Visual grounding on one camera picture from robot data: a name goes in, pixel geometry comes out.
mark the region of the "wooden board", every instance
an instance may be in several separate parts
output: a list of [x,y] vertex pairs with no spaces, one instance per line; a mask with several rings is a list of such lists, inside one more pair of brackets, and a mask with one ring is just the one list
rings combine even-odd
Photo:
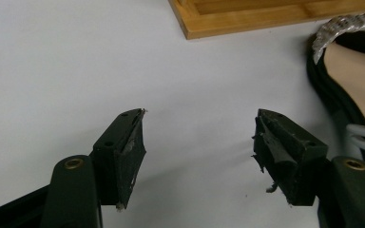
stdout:
[[365,0],[169,0],[186,39],[365,12]]

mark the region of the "shoe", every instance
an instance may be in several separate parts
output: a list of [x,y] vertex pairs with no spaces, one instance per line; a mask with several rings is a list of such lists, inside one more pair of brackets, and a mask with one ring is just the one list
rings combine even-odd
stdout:
[[338,16],[319,29],[307,73],[331,114],[365,126],[365,14]]

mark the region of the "beige insole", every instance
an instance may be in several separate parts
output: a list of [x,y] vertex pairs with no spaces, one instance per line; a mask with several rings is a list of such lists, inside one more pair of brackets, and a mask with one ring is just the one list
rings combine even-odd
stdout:
[[332,43],[325,50],[324,64],[365,117],[365,54]]

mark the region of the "white surface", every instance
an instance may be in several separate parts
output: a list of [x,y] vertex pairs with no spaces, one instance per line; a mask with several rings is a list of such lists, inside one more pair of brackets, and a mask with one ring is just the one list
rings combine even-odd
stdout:
[[251,136],[266,108],[337,148],[306,78],[321,24],[186,41],[167,0],[0,1],[0,205],[144,107],[147,154],[128,209],[104,207],[105,227],[318,227],[317,203],[265,193]]

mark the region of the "rhinestone strap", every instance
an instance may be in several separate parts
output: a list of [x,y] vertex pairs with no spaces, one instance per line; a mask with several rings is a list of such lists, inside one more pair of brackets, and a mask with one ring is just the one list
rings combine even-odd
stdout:
[[365,31],[365,14],[338,16],[322,25],[313,43],[314,63],[317,64],[324,49],[339,35],[357,31]]

